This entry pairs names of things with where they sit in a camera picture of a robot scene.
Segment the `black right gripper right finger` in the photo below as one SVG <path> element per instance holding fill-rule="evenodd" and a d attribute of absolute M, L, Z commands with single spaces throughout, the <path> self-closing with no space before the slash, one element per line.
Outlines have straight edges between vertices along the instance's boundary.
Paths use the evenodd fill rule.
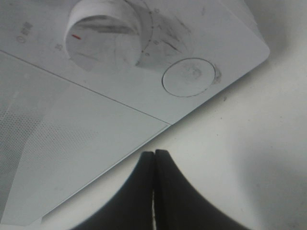
<path fill-rule="evenodd" d="M 154 213 L 158 230 L 240 230 L 242 225 L 208 202 L 166 150 L 155 152 Z"/>

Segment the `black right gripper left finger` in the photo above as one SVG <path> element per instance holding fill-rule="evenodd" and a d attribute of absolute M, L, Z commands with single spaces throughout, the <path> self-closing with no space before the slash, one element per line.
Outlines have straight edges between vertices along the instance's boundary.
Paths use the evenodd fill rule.
<path fill-rule="evenodd" d="M 127 181 L 97 212 L 76 226 L 77 230 L 153 229 L 153 152 L 143 152 Z"/>

